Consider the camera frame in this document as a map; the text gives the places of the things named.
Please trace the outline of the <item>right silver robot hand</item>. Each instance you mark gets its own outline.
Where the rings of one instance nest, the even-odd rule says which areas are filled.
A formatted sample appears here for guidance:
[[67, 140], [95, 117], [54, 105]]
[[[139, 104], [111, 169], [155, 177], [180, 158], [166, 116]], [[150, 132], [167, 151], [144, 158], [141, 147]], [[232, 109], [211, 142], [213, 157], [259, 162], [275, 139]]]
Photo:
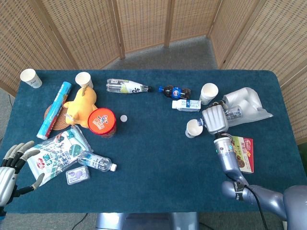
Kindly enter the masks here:
[[213, 135], [215, 139], [220, 138], [229, 129], [228, 120], [220, 104], [203, 110], [202, 118], [198, 123], [199, 126], [205, 127], [208, 133]]

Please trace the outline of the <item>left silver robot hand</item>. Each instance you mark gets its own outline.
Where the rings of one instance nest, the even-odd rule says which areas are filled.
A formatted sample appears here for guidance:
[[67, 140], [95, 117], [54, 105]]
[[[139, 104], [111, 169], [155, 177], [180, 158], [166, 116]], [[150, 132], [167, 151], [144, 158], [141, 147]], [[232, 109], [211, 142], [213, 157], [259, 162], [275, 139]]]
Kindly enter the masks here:
[[36, 190], [42, 183], [45, 174], [41, 173], [32, 185], [18, 189], [17, 177], [28, 159], [40, 153], [40, 150], [30, 150], [34, 141], [13, 145], [3, 157], [0, 164], [0, 207], [5, 207], [13, 198]]

